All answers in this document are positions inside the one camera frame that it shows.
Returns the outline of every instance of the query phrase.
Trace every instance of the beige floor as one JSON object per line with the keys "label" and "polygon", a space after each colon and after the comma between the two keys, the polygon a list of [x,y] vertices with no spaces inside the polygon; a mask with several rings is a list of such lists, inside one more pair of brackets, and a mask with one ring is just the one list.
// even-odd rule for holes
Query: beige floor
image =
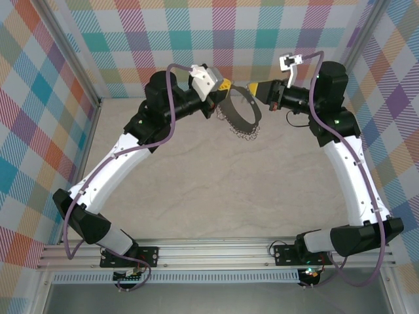
{"label": "beige floor", "polygon": [[[141,100],[105,100],[86,173]],[[234,102],[246,108],[240,97]],[[346,224],[335,172],[310,130],[287,125],[286,110],[260,108],[255,141],[237,138],[215,115],[179,121],[172,140],[127,176],[101,213],[134,238],[294,236]]]}

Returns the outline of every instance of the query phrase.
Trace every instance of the marble surface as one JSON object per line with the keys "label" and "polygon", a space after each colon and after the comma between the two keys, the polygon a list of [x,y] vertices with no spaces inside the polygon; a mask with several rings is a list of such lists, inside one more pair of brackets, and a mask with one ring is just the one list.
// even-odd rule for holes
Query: marble surface
{"label": "marble surface", "polygon": [[[86,173],[109,152],[142,99],[106,99]],[[249,105],[235,96],[238,111]],[[266,105],[254,141],[195,113],[109,196],[102,214],[134,238],[295,236],[347,223],[335,172],[308,128]],[[294,124],[307,117],[290,116]],[[71,233],[70,238],[77,238]]]}

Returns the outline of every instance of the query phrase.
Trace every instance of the plaid wall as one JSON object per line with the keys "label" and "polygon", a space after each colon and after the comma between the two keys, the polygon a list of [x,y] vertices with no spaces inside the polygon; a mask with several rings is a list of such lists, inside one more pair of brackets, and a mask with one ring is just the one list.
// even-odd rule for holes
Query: plaid wall
{"label": "plaid wall", "polygon": [[[48,0],[98,93],[143,96],[169,63],[206,62],[236,84],[278,78],[279,56],[348,54],[373,0]],[[297,84],[314,68],[299,67]],[[187,74],[179,81],[186,87]]]}
{"label": "plaid wall", "polygon": [[394,247],[409,298],[419,305],[419,0],[393,0],[347,89],[381,196],[405,224]]}
{"label": "plaid wall", "polygon": [[0,313],[21,313],[94,106],[29,0],[0,0]]}

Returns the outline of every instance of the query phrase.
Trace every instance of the black mounting bracket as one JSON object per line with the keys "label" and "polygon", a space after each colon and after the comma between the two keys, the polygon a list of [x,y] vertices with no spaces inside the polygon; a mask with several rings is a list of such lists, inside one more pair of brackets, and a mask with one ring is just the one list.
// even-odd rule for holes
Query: black mounting bracket
{"label": "black mounting bracket", "polygon": [[332,265],[326,252],[312,253],[305,261],[301,260],[295,245],[274,245],[274,258],[277,266]]}
{"label": "black mounting bracket", "polygon": [[[99,266],[101,268],[136,268],[137,262],[119,258],[106,250],[101,250],[101,260]],[[142,260],[150,267],[157,267],[158,262],[158,247],[138,247],[134,258]]]}

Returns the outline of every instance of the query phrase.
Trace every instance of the gray floor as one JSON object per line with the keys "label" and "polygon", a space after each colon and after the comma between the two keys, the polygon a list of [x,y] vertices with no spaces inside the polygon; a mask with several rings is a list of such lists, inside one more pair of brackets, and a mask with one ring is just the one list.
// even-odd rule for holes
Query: gray floor
{"label": "gray floor", "polygon": [[[141,101],[105,100],[87,172]],[[249,114],[240,97],[234,102]],[[136,238],[294,236],[346,224],[335,172],[316,138],[308,128],[289,126],[286,110],[260,108],[255,141],[237,138],[215,115],[180,120],[172,140],[127,176],[101,213]],[[307,123],[302,115],[290,119]]]}
{"label": "gray floor", "polygon": [[[347,270],[361,281],[369,274]],[[45,314],[387,314],[389,302],[378,278],[365,288],[340,279],[318,290],[297,284],[164,285],[149,284],[118,293],[113,285],[53,285]]]}

